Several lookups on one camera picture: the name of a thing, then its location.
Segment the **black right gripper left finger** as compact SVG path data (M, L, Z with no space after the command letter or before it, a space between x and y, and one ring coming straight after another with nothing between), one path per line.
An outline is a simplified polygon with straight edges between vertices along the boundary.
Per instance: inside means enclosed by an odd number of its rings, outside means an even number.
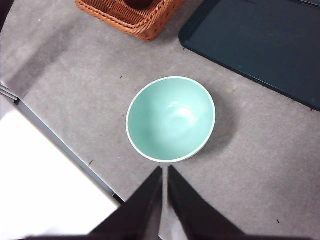
M162 203L163 170L157 167L132 196L86 235L40 235L27 240L141 240L152 211Z

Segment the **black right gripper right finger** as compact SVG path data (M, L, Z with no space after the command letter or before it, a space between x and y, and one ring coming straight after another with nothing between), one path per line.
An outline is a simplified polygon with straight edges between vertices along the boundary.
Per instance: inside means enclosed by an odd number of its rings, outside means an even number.
M189 240L307 240L308 237L250 235L208 204L172 166L168 167L168 199Z

